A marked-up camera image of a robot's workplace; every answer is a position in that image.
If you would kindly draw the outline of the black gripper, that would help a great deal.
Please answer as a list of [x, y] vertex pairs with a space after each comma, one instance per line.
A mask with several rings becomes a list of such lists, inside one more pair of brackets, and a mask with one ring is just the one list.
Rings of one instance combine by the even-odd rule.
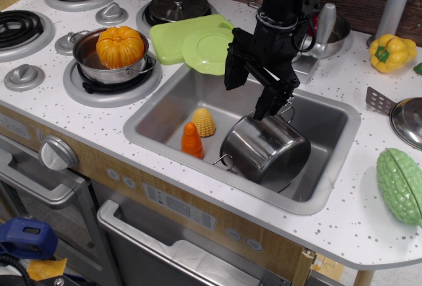
[[253, 75], [263, 86], [253, 119], [261, 121], [273, 116], [293, 99], [299, 80], [292, 67], [298, 52], [295, 43], [298, 16], [276, 20], [264, 11], [255, 15], [253, 34], [234, 28], [232, 43], [227, 49], [224, 84], [226, 90], [236, 89]]

